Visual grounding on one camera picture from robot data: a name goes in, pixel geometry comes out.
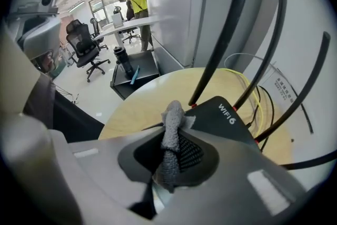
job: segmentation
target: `office chair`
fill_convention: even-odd
[[[134,30],[137,29],[137,27],[132,27],[126,30],[121,31],[121,33],[126,34],[127,38],[123,39],[122,42],[124,43],[125,40],[128,40],[128,43],[131,44],[132,38],[141,38],[139,35],[132,35],[132,33],[135,33]]]
[[[96,18],[91,18],[90,19],[90,23],[91,24],[93,24],[93,27],[94,27],[94,34],[91,34],[91,36],[93,37],[93,38],[95,38],[95,37],[97,37],[98,35],[100,35],[100,29],[98,28],[98,21],[97,21],[97,19]],[[97,40],[97,41],[94,41],[94,42],[97,42],[98,43],[98,46],[101,48],[101,49],[103,49],[103,48],[106,48],[107,50],[108,50],[108,47],[104,44],[104,45],[99,45],[101,42],[103,42],[103,37],[102,38],[100,38],[99,40]]]
[[[99,65],[103,64],[106,61],[109,64],[111,62],[109,59],[106,59],[104,61],[94,63],[94,60],[99,55],[100,51],[97,48],[96,44],[90,38],[88,25],[81,24],[79,20],[73,20],[67,25],[66,31],[68,34],[66,39],[73,47],[78,57],[76,66],[83,67],[89,62],[92,64],[92,66],[86,71],[86,74],[88,74],[88,83],[90,82],[89,78],[95,69],[98,69],[102,71],[102,74],[105,74],[105,72],[99,67]]]

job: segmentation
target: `black box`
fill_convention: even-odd
[[[195,116],[192,129],[219,137],[239,141],[260,151],[252,134],[235,112],[229,102],[221,96],[215,96],[186,111],[187,116]]]
[[[137,70],[138,66],[140,68],[134,84],[130,84],[132,78],[128,77],[126,73],[122,71],[120,65],[117,64],[110,82],[110,87],[122,99],[126,99],[138,88],[159,77],[159,71],[150,50],[137,54],[130,54],[128,58],[134,71]]]

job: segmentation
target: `glass wall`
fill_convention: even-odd
[[[97,19],[100,27],[112,23],[112,15],[116,7],[121,8],[123,19],[126,19],[126,2],[118,0],[91,0],[89,2],[93,16]]]

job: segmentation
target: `round wooden table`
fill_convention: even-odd
[[[149,126],[161,122],[161,113],[165,111],[167,105],[172,100],[181,102],[184,110],[190,109],[188,102],[195,90],[195,87],[204,71],[204,68],[192,68],[175,71],[162,75],[145,84],[132,95],[130,95],[111,115],[105,124],[99,139],[108,139],[118,136],[128,135],[138,132]],[[241,96],[246,85],[240,76],[225,70],[216,70],[209,84],[204,90],[197,103],[200,104],[214,96],[222,96],[230,104]],[[271,102],[267,94],[261,89],[261,107],[264,115],[262,131],[271,123]],[[255,100],[253,95],[237,111],[244,123],[249,123],[255,110]],[[274,122],[280,117],[277,104],[274,103]],[[257,112],[256,121],[249,128],[253,136],[260,121],[260,114]],[[282,125],[272,136],[270,136],[263,153],[276,162],[285,164],[292,162],[291,138],[285,127]]]

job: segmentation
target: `router antenna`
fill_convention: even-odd
[[[264,139],[268,138],[301,105],[305,97],[310,92],[312,86],[314,85],[318,75],[320,74],[320,71],[325,61],[326,54],[329,49],[329,43],[330,43],[330,35],[328,32],[324,31],[321,48],[320,48],[320,52],[318,53],[316,63],[301,93],[299,94],[297,99],[293,102],[293,104],[290,105],[288,110],[286,110],[285,113],[273,125],[271,125],[268,129],[266,129],[264,132],[262,132],[259,136],[255,138],[256,142],[259,143],[259,142],[262,142]]]
[[[219,39],[216,42],[215,48],[211,55],[209,62],[202,74],[200,81],[189,101],[189,106],[194,105],[198,98],[201,96],[208,82],[210,81],[213,73],[215,72],[217,66],[219,65],[228,45],[231,41],[237,23],[240,19],[242,9],[246,0],[232,0],[231,6],[222,28]]]
[[[274,26],[274,32],[270,40],[268,50],[251,84],[246,88],[246,90],[243,92],[243,94],[239,97],[237,102],[234,104],[233,107],[235,110],[240,109],[243,103],[245,103],[248,97],[252,94],[252,92],[254,91],[255,87],[257,86],[260,79],[262,78],[264,72],[266,71],[275,53],[277,44],[279,43],[280,36],[282,33],[285,11],[286,11],[286,3],[287,3],[287,0],[279,0],[279,8],[277,9],[277,16],[276,16],[276,22]]]

